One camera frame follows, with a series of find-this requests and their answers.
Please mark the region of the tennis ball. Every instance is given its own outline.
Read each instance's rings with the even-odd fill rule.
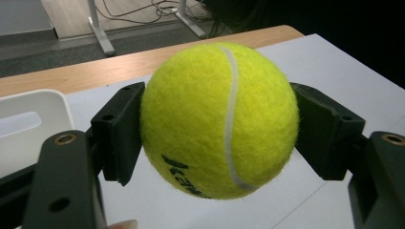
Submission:
[[[163,63],[140,110],[145,154],[176,188],[200,198],[241,198],[276,177],[298,132],[295,94],[259,52],[197,45]]]

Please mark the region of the white tray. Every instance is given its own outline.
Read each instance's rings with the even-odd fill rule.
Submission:
[[[51,135],[74,129],[64,94],[35,90],[0,98],[0,178],[33,165]]]

